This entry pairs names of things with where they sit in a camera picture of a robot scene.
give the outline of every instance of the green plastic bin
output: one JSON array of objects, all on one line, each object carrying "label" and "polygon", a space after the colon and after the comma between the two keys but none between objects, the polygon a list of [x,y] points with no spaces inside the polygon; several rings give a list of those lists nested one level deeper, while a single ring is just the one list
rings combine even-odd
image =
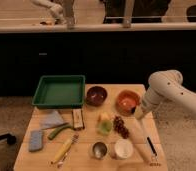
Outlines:
[{"label": "green plastic bin", "polygon": [[84,75],[42,76],[32,105],[41,109],[81,108],[84,92]]}]

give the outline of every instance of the black cabinet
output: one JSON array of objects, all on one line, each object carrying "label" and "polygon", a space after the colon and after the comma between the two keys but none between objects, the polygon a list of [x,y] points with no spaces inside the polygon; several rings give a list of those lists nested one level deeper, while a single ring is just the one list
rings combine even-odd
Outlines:
[{"label": "black cabinet", "polygon": [[42,75],[147,85],[167,69],[196,90],[196,31],[0,34],[0,96],[33,95]]}]

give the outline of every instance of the banana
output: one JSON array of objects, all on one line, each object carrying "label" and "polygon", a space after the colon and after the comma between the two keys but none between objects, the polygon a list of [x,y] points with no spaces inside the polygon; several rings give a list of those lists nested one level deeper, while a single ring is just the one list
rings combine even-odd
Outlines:
[{"label": "banana", "polygon": [[55,154],[53,160],[51,161],[51,164],[56,163],[57,161],[59,161],[64,154],[67,152],[67,150],[69,150],[69,148],[72,145],[73,140],[71,138],[68,138],[63,145],[60,147],[60,149],[58,150],[58,152]]}]

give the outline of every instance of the brown bowl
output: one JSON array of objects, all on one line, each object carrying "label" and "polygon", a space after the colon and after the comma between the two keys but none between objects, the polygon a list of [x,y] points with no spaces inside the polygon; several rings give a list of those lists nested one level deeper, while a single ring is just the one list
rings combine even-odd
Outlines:
[{"label": "brown bowl", "polygon": [[123,115],[133,114],[140,104],[140,96],[130,90],[123,90],[116,99],[116,107]]},{"label": "brown bowl", "polygon": [[92,106],[100,106],[103,104],[107,97],[107,91],[100,86],[91,87],[87,91],[86,103]]}]

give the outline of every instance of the grapes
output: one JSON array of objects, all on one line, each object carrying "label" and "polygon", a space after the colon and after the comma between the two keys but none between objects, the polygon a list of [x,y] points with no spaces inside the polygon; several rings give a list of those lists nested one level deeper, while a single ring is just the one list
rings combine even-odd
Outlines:
[{"label": "grapes", "polygon": [[124,121],[120,116],[115,116],[113,125],[114,130],[121,134],[124,139],[129,137],[129,130],[125,127]]}]

